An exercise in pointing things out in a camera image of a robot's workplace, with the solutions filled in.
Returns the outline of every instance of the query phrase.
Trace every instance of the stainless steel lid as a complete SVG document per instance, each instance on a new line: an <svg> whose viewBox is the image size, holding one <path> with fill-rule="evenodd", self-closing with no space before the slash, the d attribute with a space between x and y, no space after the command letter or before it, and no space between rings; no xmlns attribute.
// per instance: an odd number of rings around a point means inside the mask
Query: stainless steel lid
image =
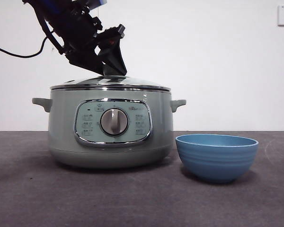
<svg viewBox="0 0 284 227"><path fill-rule="evenodd" d="M61 85L51 87L51 90L66 88L92 88L92 87L108 87L108 88L136 88L136 89L152 89L170 91L168 87L162 87L159 84L146 80L135 79L130 77L105 79L103 76L92 79L70 80Z"/></svg>

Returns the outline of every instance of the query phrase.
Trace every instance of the white wall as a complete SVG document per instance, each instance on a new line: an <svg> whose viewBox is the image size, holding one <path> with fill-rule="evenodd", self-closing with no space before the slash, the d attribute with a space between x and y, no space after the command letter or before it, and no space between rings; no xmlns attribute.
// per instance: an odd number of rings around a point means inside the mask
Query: white wall
<svg viewBox="0 0 284 227"><path fill-rule="evenodd" d="M128 76L161 83L174 99L187 99L174 114L175 130L284 130L282 3L109 0L99 18L104 27L125 25L121 50ZM32 54L43 38L28 4L0 0L0 47ZM70 65L50 42L32 59L0 53L0 131L47 130L48 114L31 98L94 76Z"/></svg>

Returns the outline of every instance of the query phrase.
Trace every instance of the control knob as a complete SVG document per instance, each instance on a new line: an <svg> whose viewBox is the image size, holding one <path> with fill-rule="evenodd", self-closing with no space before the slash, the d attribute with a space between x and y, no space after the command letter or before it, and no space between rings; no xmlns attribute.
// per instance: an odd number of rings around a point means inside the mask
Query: control knob
<svg viewBox="0 0 284 227"><path fill-rule="evenodd" d="M101 117L102 129L110 135L119 135L127 128L126 114L119 109L107 110Z"/></svg>

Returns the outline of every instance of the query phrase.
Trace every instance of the blue bowl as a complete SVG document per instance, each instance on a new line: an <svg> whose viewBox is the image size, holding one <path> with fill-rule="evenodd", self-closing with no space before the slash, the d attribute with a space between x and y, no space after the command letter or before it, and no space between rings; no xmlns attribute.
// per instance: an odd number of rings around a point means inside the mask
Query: blue bowl
<svg viewBox="0 0 284 227"><path fill-rule="evenodd" d="M228 183L252 165L258 141L228 135L192 134L176 137L184 166L197 177L212 183Z"/></svg>

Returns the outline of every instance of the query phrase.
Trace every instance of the gray carpet surface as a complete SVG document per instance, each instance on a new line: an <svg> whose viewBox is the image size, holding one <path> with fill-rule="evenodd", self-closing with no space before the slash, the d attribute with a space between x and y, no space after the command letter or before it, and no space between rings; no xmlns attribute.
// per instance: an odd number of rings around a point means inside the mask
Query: gray carpet surface
<svg viewBox="0 0 284 227"><path fill-rule="evenodd" d="M175 145L150 166L91 170L55 162L47 132L0 132L0 227L284 227L284 132L215 133L259 141L230 184L198 180Z"/></svg>

